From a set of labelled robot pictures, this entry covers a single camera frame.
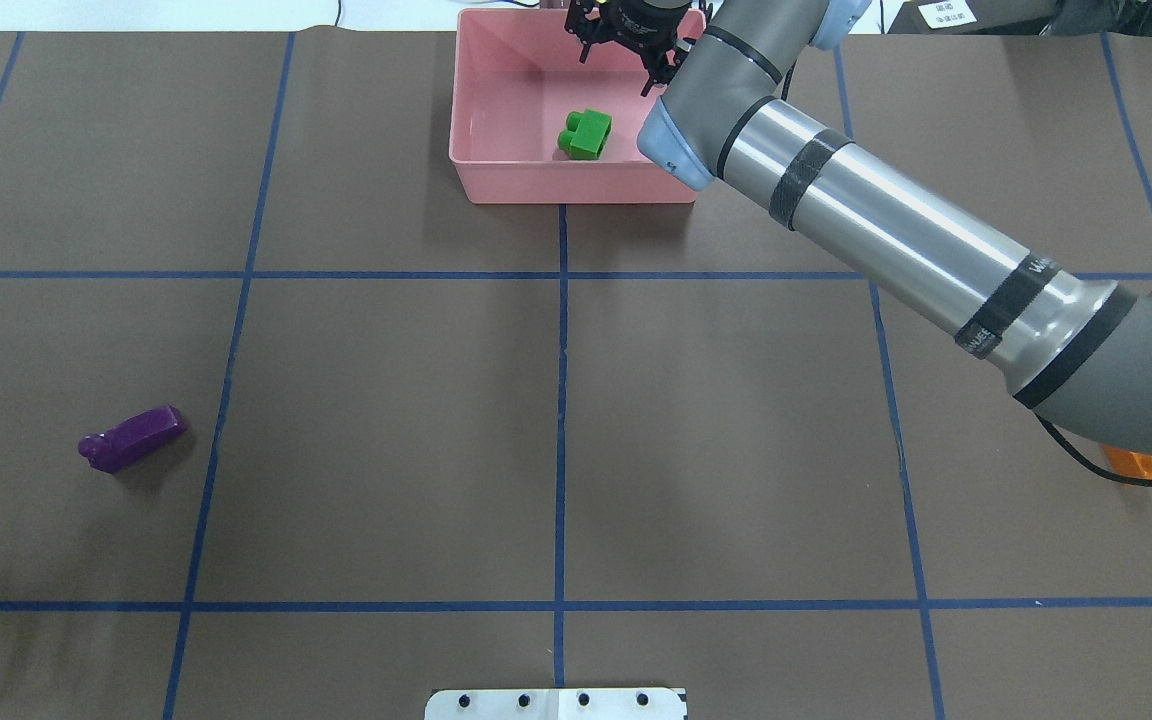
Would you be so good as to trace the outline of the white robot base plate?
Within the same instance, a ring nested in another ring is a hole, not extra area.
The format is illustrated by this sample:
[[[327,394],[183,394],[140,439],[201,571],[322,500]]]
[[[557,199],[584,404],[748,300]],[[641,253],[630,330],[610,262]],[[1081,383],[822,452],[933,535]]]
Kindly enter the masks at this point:
[[[431,694],[425,719],[687,719],[684,689],[586,687],[445,689]]]

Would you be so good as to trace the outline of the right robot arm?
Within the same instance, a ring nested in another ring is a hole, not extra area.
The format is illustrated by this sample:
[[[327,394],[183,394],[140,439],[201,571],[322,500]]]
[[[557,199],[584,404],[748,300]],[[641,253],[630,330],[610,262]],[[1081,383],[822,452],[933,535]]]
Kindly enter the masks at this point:
[[[687,41],[685,1],[573,1],[564,26],[585,53],[632,51],[664,88],[636,142],[657,167],[755,200],[995,365],[1052,427],[1152,455],[1152,291],[1079,281],[774,94],[865,6],[726,1]]]

